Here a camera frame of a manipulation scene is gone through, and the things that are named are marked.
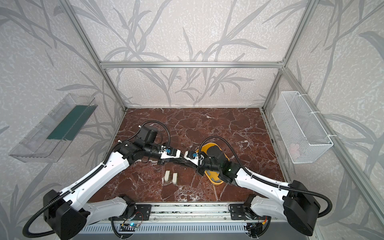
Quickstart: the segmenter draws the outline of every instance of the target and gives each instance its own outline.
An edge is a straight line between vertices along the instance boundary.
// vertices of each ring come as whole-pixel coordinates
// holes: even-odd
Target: wall
[[[0,3],[0,238],[24,239],[21,229],[42,196],[79,179],[101,161],[123,115],[55,1]],[[68,93],[98,104],[57,163],[23,163],[8,156]],[[31,228],[50,230],[42,217]]]
[[[281,61],[308,1],[70,2],[102,61]],[[261,106],[277,72],[205,71],[109,74],[127,106]]]
[[[288,68],[337,132],[373,186],[382,182],[384,112],[384,1],[319,4]],[[276,91],[293,90],[282,79]],[[278,98],[268,104],[270,113]],[[325,239],[384,239],[384,229],[332,150],[312,164],[293,165],[274,121],[292,178],[330,197],[333,211],[319,219]]]

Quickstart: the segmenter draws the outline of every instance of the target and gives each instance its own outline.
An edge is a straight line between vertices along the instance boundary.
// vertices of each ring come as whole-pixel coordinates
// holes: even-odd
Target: robotic arm
[[[332,203],[327,197],[308,191],[302,183],[298,181],[293,181],[291,184],[279,182],[245,168],[230,144],[220,137],[207,138],[201,144],[198,152],[192,150],[182,154],[181,150],[169,147],[170,139],[165,146],[155,144],[157,130],[146,127],[144,124],[134,134],[134,142],[130,142],[128,139],[118,143],[108,152],[105,160],[84,177],[63,188],[60,192],[49,191],[43,198],[44,207],[25,224],[23,235],[32,238],[56,233],[62,240],[67,240],[74,237],[85,226],[102,219],[133,216],[135,202],[128,196],[97,203],[87,203],[87,201],[115,175],[144,156],[158,159],[158,164],[173,162],[192,167],[201,176],[206,170],[218,172],[219,179],[227,184],[248,188],[262,194],[266,198],[254,196],[247,200],[244,211],[250,219],[270,216],[287,220],[293,228],[311,236],[317,218],[331,211]],[[168,129],[163,124],[161,125],[170,136]],[[211,144],[206,151],[202,152],[204,143],[211,138],[223,140],[238,162],[230,162],[216,144]],[[325,211],[319,213],[320,205],[313,196],[327,201],[328,207]],[[44,213],[45,222],[53,231],[29,232],[31,223],[42,213]]]

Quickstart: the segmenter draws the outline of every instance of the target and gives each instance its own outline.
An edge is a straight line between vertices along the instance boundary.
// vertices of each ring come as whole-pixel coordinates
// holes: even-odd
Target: red marble tabletop
[[[243,164],[252,171],[272,179],[284,181],[271,140],[258,108],[166,108],[128,109],[115,138],[123,140],[138,130],[147,120],[159,120],[171,132],[171,146],[182,152],[197,149],[205,138],[217,135],[226,139]],[[161,126],[156,142],[166,142]],[[217,143],[231,161],[231,151],[221,140]],[[171,181],[164,182],[166,170]],[[178,183],[172,183],[172,174],[178,173]],[[136,202],[174,201],[245,201],[253,191],[222,183],[214,186],[207,176],[201,177],[192,168],[173,163],[157,165],[157,160],[145,157],[112,178],[90,199],[103,201],[126,194]]]

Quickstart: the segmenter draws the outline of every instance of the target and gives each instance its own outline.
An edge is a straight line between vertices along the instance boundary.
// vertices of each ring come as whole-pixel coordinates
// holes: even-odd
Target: white wire mesh basket
[[[333,146],[315,113],[297,91],[281,92],[272,116],[295,164],[314,162]]]

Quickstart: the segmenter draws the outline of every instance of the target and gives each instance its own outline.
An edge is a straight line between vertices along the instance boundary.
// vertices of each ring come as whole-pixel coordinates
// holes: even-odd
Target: gray floor
[[[114,234],[78,234],[72,240],[118,240]],[[129,240],[249,240],[245,233],[154,233],[134,234]],[[284,240],[308,240],[308,237],[297,232],[288,223],[273,223],[260,240],[284,239]]]

